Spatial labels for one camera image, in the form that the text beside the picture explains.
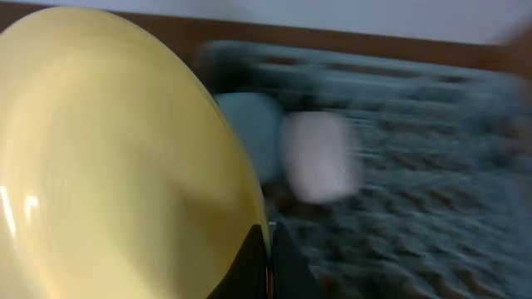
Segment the light blue bowl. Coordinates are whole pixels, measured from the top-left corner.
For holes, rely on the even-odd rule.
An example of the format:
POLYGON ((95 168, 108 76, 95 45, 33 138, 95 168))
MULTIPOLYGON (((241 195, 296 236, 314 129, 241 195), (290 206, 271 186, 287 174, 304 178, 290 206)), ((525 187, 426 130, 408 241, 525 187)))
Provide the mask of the light blue bowl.
POLYGON ((240 138, 261 184, 278 177, 283 112, 270 96, 252 92, 214 96, 227 121, 240 138))

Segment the yellow plate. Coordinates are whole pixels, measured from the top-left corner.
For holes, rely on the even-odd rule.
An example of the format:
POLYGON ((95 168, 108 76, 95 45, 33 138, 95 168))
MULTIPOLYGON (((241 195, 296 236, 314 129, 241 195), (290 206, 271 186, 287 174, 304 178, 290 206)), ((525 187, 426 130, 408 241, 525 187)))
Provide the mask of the yellow plate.
POLYGON ((2 297, 205 298, 256 224, 242 145, 164 43, 79 7, 2 32, 2 297))

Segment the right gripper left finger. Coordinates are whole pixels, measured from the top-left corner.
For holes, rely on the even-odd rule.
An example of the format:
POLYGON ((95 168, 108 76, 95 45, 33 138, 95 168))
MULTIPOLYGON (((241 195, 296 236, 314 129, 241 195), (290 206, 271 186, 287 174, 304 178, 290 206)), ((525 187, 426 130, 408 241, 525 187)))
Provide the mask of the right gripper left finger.
POLYGON ((266 299, 267 274, 263 230, 255 224, 224 278, 207 299, 266 299))

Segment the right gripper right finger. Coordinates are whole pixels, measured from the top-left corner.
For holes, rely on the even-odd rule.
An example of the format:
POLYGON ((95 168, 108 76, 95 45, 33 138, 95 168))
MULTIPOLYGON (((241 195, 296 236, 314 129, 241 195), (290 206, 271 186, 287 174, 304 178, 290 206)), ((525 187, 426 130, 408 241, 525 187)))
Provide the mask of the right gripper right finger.
POLYGON ((272 235, 273 298, 324 299, 324 290, 282 223, 272 235))

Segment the white bowl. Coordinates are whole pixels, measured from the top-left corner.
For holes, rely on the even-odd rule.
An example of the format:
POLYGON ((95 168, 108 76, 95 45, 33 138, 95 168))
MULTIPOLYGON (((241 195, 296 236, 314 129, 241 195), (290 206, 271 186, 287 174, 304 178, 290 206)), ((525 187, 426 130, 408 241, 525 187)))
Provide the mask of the white bowl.
POLYGON ((346 118, 331 112, 302 111, 287 116, 281 154, 290 189, 303 203, 331 203, 359 193, 363 163, 346 118))

